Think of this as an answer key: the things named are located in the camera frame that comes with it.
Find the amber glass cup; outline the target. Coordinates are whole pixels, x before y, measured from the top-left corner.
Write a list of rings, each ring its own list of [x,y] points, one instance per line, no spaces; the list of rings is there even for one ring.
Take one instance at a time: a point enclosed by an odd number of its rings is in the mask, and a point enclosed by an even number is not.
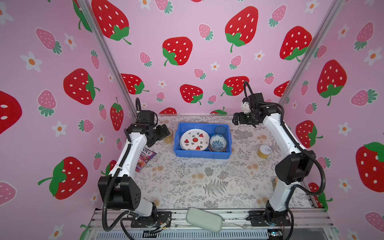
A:
[[[171,144],[174,141],[174,132],[172,129],[169,129],[170,134],[164,138],[166,144]]]

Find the green glass cup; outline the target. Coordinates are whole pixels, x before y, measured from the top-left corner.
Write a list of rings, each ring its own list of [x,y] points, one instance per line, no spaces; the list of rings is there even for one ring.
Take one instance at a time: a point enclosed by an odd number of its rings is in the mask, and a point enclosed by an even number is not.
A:
[[[223,135],[223,136],[225,136],[226,135],[226,133],[227,133],[227,127],[225,127],[225,126],[216,126],[215,127],[215,134],[216,135]]]

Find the blue white bottom bowl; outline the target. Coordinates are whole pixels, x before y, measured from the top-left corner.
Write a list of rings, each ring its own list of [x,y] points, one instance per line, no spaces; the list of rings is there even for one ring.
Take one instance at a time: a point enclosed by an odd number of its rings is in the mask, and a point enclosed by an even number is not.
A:
[[[212,152],[225,152],[228,146],[228,141],[225,136],[215,134],[210,137],[209,149]]]

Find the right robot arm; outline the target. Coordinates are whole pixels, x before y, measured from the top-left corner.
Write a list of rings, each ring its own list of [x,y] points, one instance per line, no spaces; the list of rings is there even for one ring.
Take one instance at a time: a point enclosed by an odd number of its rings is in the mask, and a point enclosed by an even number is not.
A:
[[[233,124],[253,127],[263,124],[272,133],[283,152],[283,159],[275,166],[278,180],[274,193],[267,201],[264,213],[250,215],[248,220],[279,227],[283,226],[283,220],[290,220],[290,231],[285,237],[289,240],[295,226],[294,215],[289,207],[293,193],[300,189],[310,196],[320,196],[326,187],[326,175],[317,161],[315,153],[306,150],[287,127],[284,121],[285,109],[282,105],[266,103],[262,93],[254,93],[248,82],[244,82],[244,94],[243,101],[249,104],[249,110],[234,113]],[[316,192],[311,192],[300,184],[309,175],[312,166],[318,168],[321,176],[321,184]]]

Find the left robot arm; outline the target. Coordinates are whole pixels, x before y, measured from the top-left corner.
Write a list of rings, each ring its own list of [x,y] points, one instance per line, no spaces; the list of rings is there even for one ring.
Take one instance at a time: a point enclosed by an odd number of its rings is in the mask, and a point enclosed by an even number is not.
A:
[[[142,110],[136,99],[135,121],[124,130],[126,143],[117,164],[105,177],[100,177],[98,188],[103,199],[102,227],[111,231],[117,224],[136,220],[153,227],[160,223],[155,203],[142,199],[141,189],[134,181],[137,163],[145,147],[153,146],[171,133],[166,125],[158,125],[158,116]]]

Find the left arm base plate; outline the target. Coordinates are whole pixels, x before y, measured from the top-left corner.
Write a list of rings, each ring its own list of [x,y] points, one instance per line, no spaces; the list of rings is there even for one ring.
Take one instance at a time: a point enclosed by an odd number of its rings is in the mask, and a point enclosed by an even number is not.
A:
[[[170,227],[172,222],[172,212],[160,211],[153,213],[149,217],[138,217],[131,221],[131,228],[157,228],[160,225],[166,224],[165,227]]]

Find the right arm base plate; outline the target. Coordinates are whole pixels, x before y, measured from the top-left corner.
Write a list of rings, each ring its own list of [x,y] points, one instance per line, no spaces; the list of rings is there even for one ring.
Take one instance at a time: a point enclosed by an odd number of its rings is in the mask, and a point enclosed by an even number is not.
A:
[[[253,227],[290,227],[291,221],[287,211],[275,212],[265,209],[264,211],[249,211],[246,217]]]

